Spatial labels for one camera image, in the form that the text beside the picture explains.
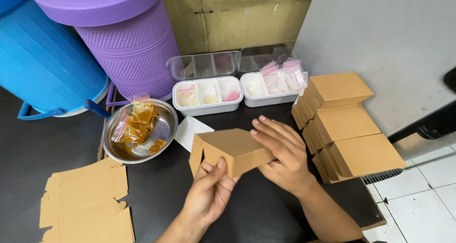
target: forearm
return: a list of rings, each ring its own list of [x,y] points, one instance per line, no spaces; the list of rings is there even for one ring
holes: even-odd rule
[[[362,239],[361,228],[326,193],[315,177],[308,189],[297,196],[305,217],[316,236],[323,242],[348,242]]]
[[[207,229],[180,213],[155,243],[197,243]]]

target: metal grate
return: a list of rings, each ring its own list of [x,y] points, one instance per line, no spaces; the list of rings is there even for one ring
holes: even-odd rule
[[[393,176],[401,174],[403,169],[393,169],[388,170],[380,173],[375,173],[367,176],[363,176],[362,179],[364,180],[365,184],[370,184],[378,181],[383,181],[385,179],[391,178]]]

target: blue plastic handle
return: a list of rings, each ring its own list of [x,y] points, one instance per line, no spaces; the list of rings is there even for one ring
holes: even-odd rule
[[[111,113],[104,110],[100,105],[93,102],[92,100],[84,100],[84,107],[90,109],[95,114],[100,115],[105,119],[109,119],[111,117]]]
[[[61,116],[65,113],[60,108],[53,107],[46,113],[41,113],[41,114],[37,114],[37,115],[33,115],[33,116],[27,116],[27,112],[29,109],[30,109],[30,104],[24,102],[22,104],[22,107],[20,107],[20,111],[19,111],[19,114],[17,115],[17,118],[19,118],[21,120],[37,120],[37,119],[48,118],[48,117],[53,117],[53,116]]]

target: clear plastic lid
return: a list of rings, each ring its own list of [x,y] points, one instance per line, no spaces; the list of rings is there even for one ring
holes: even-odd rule
[[[257,72],[271,61],[282,65],[291,54],[296,40],[287,40],[276,43],[255,43],[242,48],[239,62],[239,73]]]
[[[177,56],[168,59],[166,68],[174,82],[232,76],[239,70],[240,51]]]

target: yellow wall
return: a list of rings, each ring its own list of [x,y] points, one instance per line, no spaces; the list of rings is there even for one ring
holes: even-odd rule
[[[296,39],[311,0],[164,0],[181,55]]]

